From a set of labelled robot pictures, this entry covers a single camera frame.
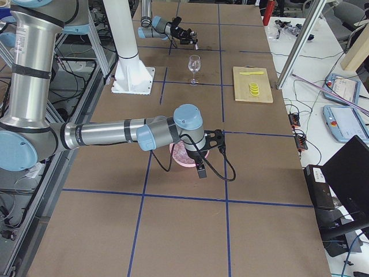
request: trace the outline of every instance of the wooden cutting board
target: wooden cutting board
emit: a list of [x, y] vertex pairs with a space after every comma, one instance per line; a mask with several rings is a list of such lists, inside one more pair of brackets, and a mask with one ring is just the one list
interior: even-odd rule
[[[264, 74], [242, 75], [240, 72], [260, 72]], [[233, 80], [235, 88], [235, 100], [243, 102], [273, 103], [272, 90], [270, 89], [268, 73], [265, 68], [245, 68], [233, 67]], [[253, 96], [250, 93], [250, 83], [257, 83], [259, 95]]]

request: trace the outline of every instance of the computer monitor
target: computer monitor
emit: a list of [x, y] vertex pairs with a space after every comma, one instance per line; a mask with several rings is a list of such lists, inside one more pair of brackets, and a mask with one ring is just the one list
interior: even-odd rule
[[366, 231], [369, 238], [369, 147], [353, 136], [322, 167], [326, 182], [346, 208], [353, 222], [323, 229], [323, 240], [350, 231]]

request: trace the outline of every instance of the white table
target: white table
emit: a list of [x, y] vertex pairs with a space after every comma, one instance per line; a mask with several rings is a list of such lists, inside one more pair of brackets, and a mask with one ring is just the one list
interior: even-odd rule
[[[274, 65], [277, 72], [281, 72], [287, 60], [287, 56], [283, 55], [288, 55], [291, 52], [296, 38], [292, 35], [282, 33], [278, 40], [273, 39], [275, 38], [274, 34], [276, 33], [276, 27], [274, 25], [274, 21], [276, 19], [280, 19], [281, 21], [291, 21], [292, 25], [296, 25], [297, 23], [303, 24], [304, 18], [272, 17], [269, 21], [269, 25], [265, 27], [270, 50], [273, 54]], [[331, 29], [329, 28], [325, 20], [318, 20], [314, 30], [312, 31], [312, 34], [315, 36], [315, 38], [305, 44], [300, 55], [324, 58], [342, 52], [341, 46], [334, 37]], [[310, 82], [316, 82], [320, 80], [320, 82], [317, 82], [317, 84], [321, 86], [323, 84], [323, 80], [330, 72], [331, 68], [340, 56], [341, 54], [325, 59], [299, 57], [295, 63], [293, 72]], [[343, 71], [340, 62], [337, 63], [336, 67], [333, 70], [333, 73], [337, 73], [345, 77], [352, 77], [356, 75], [356, 72]], [[283, 87], [285, 103], [295, 105], [300, 111], [310, 110], [304, 104], [312, 107], [310, 120], [308, 113], [301, 113], [300, 129], [307, 133], [308, 141], [313, 143], [320, 150], [322, 154], [320, 165], [322, 165], [344, 145], [334, 139], [328, 127], [326, 126], [326, 122], [322, 112], [323, 106], [328, 104], [337, 105], [337, 103], [325, 99], [324, 96], [319, 93], [318, 89], [301, 81], [295, 82], [295, 95], [293, 89], [293, 82], [295, 80], [296, 79], [292, 76], [288, 77], [287, 82]], [[364, 96], [369, 96], [363, 85], [361, 86], [360, 94]], [[369, 109], [369, 100], [360, 98], [359, 105], [366, 109]], [[291, 112], [296, 112], [296, 109], [292, 107]], [[369, 122], [369, 117], [362, 114], [362, 118], [365, 123]], [[302, 152], [301, 164], [303, 167], [307, 166], [308, 164], [317, 164], [319, 162], [319, 158], [319, 152], [311, 144], [308, 144], [308, 150]], [[367, 241], [366, 237], [363, 235], [360, 238], [363, 241]], [[369, 244], [364, 244], [362, 247], [362, 251], [363, 253], [360, 254], [351, 253], [349, 261], [353, 262], [354, 265], [346, 267], [345, 275], [353, 276], [353, 271], [369, 273]], [[341, 275], [342, 267], [344, 265], [343, 261], [346, 259], [346, 256], [347, 254], [344, 253], [332, 258], [327, 254], [329, 267], [333, 274]]]

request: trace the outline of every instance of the robotic arm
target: robotic arm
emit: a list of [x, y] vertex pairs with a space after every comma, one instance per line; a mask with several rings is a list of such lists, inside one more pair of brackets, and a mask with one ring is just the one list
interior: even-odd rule
[[[46, 104], [51, 77], [55, 37], [66, 23], [79, 20], [76, 0], [16, 0], [12, 15], [17, 20], [16, 50], [12, 67], [9, 109], [0, 118], [0, 167], [21, 171], [36, 162], [84, 145], [138, 142], [142, 150], [156, 149], [182, 140], [197, 165], [199, 177], [206, 176], [205, 152], [218, 147], [225, 151], [220, 130], [204, 131], [200, 111], [191, 104], [177, 108], [173, 117], [130, 119], [110, 123], [51, 123]], [[60, 5], [70, 13], [55, 15]]]
[[140, 38], [161, 38], [168, 39], [169, 36], [179, 40], [180, 44], [193, 44], [195, 49], [198, 49], [197, 32], [191, 29], [184, 30], [179, 24], [181, 22], [180, 17], [175, 17], [172, 21], [167, 21], [160, 16], [151, 18], [151, 1], [142, 1], [142, 13], [141, 13], [141, 26], [138, 29], [138, 36]]

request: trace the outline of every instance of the wooden table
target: wooden table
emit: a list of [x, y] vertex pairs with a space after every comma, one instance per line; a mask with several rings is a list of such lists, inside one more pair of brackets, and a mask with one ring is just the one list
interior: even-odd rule
[[[106, 86], [92, 121], [194, 104], [205, 129], [225, 130], [237, 179], [209, 168], [199, 179], [178, 164], [165, 173], [137, 144], [81, 148], [28, 276], [330, 276], [258, 9], [154, 2], [153, 14], [181, 16], [200, 50], [137, 39], [156, 68], [151, 94]], [[197, 87], [187, 83], [191, 54], [202, 58]], [[267, 68], [273, 104], [234, 101], [232, 67], [246, 65]], [[155, 153], [169, 160], [168, 147]], [[229, 175], [217, 150], [209, 161]]]

